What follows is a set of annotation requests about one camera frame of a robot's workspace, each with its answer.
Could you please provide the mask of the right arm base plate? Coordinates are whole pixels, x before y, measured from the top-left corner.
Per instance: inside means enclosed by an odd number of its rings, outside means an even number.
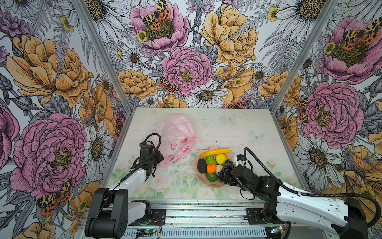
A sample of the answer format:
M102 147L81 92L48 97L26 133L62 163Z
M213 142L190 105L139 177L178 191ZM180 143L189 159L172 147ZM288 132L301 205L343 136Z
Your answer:
M277 217L266 218L261 208L247 208L245 221L250 225L284 225L286 222L280 221Z

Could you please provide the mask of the dark brown fake avocado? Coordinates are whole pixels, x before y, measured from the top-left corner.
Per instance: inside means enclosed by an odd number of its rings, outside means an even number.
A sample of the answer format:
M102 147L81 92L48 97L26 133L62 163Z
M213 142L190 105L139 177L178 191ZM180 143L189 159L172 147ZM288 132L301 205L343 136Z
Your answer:
M200 158L198 160L197 170L201 174L207 173L207 163L206 163L206 161L203 158Z

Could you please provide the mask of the dark green fake avocado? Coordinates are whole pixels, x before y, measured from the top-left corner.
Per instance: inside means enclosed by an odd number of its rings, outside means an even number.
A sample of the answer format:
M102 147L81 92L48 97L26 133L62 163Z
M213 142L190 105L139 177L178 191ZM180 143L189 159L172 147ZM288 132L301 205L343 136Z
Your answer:
M206 173L206 179L209 182L216 182L218 180L218 175L216 173L214 173L214 174Z

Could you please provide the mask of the dark fake grape bunch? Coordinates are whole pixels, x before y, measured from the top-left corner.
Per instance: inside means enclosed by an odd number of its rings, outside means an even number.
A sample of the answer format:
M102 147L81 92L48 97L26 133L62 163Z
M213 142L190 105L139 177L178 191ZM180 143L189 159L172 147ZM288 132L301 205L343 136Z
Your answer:
M223 174L224 172L228 170L233 170L236 167L235 163L231 160L226 160L225 163L222 165L222 169L219 173L219 175Z

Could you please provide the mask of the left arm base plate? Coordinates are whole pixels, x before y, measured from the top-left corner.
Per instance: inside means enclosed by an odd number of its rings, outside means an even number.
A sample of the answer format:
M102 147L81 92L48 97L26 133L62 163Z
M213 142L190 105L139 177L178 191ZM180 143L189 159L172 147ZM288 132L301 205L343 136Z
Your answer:
M138 219L130 226L164 226L166 222L166 209L152 209L151 217L148 219Z

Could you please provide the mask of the beige fake garlic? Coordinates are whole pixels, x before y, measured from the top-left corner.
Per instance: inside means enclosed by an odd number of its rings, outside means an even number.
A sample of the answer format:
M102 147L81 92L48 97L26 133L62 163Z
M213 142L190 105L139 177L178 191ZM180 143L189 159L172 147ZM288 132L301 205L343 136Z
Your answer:
M222 168L223 168L222 165L217 164L217 165L216 165L216 171L215 171L215 172L216 172L217 174L219 174L219 173L221 172Z

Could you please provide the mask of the yellow fake banana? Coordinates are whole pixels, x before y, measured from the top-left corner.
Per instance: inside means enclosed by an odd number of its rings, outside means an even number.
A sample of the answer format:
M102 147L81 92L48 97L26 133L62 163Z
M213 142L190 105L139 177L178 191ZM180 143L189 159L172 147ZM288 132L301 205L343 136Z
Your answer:
M206 158L208 156L219 155L219 154L226 154L226 153L230 153L231 151L232 149L230 148L213 149L213 150L203 152L200 158Z

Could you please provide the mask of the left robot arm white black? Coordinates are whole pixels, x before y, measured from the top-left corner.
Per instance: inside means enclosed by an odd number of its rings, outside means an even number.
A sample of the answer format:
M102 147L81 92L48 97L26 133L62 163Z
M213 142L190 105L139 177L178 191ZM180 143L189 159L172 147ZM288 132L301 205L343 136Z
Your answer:
M99 188L93 195L85 224L85 236L94 239L120 239L127 226L151 220L150 202L130 200L131 194L155 171L164 157L152 142L140 144L137 164L110 188Z

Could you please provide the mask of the yellow fake lemon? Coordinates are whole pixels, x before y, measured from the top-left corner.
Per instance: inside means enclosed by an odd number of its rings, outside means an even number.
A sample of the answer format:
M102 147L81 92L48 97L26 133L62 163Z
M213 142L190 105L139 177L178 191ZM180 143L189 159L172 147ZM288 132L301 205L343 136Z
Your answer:
M224 165L225 162L228 160L226 154L224 153L221 153L221 154L218 154L216 157L215 157L215 160L217 162L217 164L219 165Z

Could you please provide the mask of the orange fake fruit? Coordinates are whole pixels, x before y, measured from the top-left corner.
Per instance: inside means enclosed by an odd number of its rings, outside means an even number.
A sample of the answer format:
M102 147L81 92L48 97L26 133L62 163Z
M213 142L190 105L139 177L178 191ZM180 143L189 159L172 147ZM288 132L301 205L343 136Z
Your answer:
M214 174L216 173L217 166L215 164L209 164L207 165L207 173Z

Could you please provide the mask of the pink faceted plastic bowl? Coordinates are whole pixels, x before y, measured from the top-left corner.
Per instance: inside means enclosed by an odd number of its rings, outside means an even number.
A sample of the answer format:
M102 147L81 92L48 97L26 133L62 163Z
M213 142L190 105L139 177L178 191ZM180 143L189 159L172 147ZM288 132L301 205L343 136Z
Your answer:
M232 149L211 147L201 150L197 159L193 162L197 180L213 189L223 187L222 174L224 170L232 169L236 165L236 159L231 156Z

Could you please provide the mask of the green fake lime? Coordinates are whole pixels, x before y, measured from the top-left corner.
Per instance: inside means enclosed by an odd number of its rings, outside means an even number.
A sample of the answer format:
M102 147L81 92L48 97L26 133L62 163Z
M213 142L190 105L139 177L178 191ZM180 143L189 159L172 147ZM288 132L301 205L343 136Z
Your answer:
M217 161L213 156L207 156L206 157L206 164L207 165L210 165L210 164L217 165Z

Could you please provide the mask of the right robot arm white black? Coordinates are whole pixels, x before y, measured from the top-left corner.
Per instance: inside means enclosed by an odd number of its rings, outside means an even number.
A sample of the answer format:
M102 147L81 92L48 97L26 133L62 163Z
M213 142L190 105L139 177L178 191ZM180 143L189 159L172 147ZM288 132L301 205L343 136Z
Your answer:
M354 197L324 197L295 188L271 175L258 176L244 155L238 163L226 163L218 174L219 182L239 187L264 201L260 209L247 209L250 224L301 223L331 232L341 239L368 238L367 218Z

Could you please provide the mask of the pink plastic bag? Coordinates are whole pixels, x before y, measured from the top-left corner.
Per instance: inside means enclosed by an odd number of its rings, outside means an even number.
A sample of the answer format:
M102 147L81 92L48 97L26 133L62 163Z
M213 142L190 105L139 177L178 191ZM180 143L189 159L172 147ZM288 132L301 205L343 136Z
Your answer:
M170 166L184 158L196 139L191 120L183 115L165 118L155 132L162 138L159 151L164 159L158 164L160 167Z

